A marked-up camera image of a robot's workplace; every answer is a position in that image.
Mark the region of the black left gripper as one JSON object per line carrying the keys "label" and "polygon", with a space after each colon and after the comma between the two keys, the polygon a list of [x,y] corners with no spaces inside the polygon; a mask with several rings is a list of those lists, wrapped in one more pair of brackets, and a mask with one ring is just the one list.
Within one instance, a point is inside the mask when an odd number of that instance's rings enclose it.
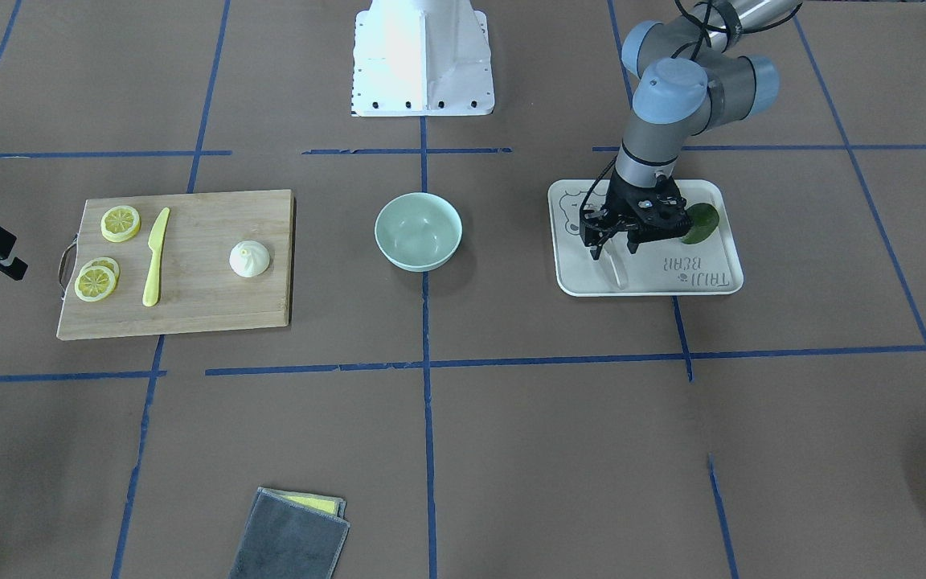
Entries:
{"label": "black left gripper", "polygon": [[629,254],[636,254],[640,244],[687,234],[691,221],[686,205],[672,177],[659,176],[649,187],[636,187],[613,170],[601,207],[589,210],[581,205],[578,234],[594,261],[600,259],[606,242],[621,233],[627,234]]}

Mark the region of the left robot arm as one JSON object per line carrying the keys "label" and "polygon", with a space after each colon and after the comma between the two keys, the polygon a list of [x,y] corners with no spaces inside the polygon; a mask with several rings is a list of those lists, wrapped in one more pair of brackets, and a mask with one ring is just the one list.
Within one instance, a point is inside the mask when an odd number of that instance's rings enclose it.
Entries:
{"label": "left robot arm", "polygon": [[621,62],[635,74],[632,115],[605,171],[603,204],[578,210],[578,234],[592,259],[615,236],[635,253],[643,244],[690,234],[694,221],[673,179],[688,138],[746,120],[774,104],[781,85],[765,56],[731,56],[745,36],[789,21],[798,1],[699,1],[672,22],[646,21],[629,32]]}

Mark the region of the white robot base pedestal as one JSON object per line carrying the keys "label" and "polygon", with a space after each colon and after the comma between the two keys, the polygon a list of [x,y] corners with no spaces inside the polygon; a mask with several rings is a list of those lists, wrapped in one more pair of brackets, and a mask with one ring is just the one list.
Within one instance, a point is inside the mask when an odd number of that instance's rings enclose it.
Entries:
{"label": "white robot base pedestal", "polygon": [[489,26],[469,1],[372,1],[355,15],[354,117],[470,117],[496,105]]}

